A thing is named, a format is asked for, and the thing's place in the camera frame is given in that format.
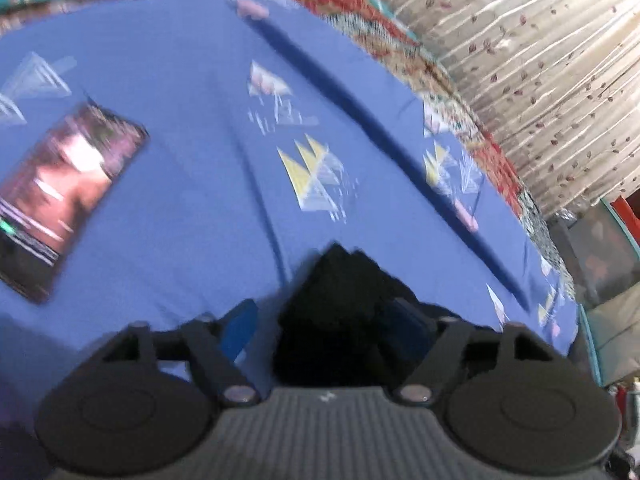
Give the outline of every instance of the teal trim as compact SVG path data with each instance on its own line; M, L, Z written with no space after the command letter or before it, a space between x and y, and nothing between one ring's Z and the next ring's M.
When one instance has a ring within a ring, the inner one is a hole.
M616 210L613 209L611 207L611 204L606 202L606 200L600 199L600 202L604 204L604 207L607 209L607 211L609 211L609 213L611 214L611 216L613 216L615 221L618 222L618 225L622 229L622 231L625 234L626 238L629 240L629 243L634 248L634 251L636 252L636 256L638 257L638 260L640 260L640 247L638 246L638 243L636 242L636 239L633 238L632 234L629 232L629 229L626 228L626 225L622 221L622 218L620 218L618 216L618 213L616 213Z
M591 334L591 327L589 326L589 319L587 313L584 311L584 307L578 303L578 322L584 330L585 338L587 339L587 346L589 351L589 364L591 365L591 375L596 381L596 384L603 387L602 375L600 374L600 360L598 359L598 352L596 346L593 343L593 335Z

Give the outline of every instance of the gray ribbed panel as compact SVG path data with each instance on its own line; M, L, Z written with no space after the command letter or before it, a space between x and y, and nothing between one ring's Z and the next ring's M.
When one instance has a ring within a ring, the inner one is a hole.
M428 410L380 388L276 389L268 402L226 412L188 457L137 480L515 480L470 458ZM562 480L606 480L596 468ZM57 471L50 480L88 480Z

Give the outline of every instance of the floral curtain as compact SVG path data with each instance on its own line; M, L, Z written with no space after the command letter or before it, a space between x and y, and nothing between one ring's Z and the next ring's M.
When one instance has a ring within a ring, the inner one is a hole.
M385 1L546 216L640 187L640 0Z

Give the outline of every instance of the bed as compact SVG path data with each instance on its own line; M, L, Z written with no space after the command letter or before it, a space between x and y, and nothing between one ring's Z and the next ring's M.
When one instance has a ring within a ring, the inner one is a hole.
M42 3L4 19L17 28L34 12L69 12L2 38L0 78L36 53L70 95L18 104L27 123L3 128L0 176L86 92L152 137L91 219L51 302L0 290L0 379L22 423L109 333L139 319L163 330L222 316L247 297L272 330L243 366L268 389L274 313L333 240L363 248L422 301L498 330L524 322L563 353L574 340L571 282L540 213L428 51L375 0L252 1L268 20L239 18L237 0ZM212 37L221 27L235 49ZM59 41L46 40L53 34ZM254 75L282 91L251 90Z

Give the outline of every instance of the round black disc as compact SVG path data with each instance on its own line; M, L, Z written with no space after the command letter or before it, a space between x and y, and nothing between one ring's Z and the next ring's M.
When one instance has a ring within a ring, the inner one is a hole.
M520 361L456 389L447 423L484 462L531 475L583 470L603 459L620 430L609 396L565 365Z
M35 429L67 470L122 476L174 462L202 439L210 402L157 369L113 363L70 378L41 403Z

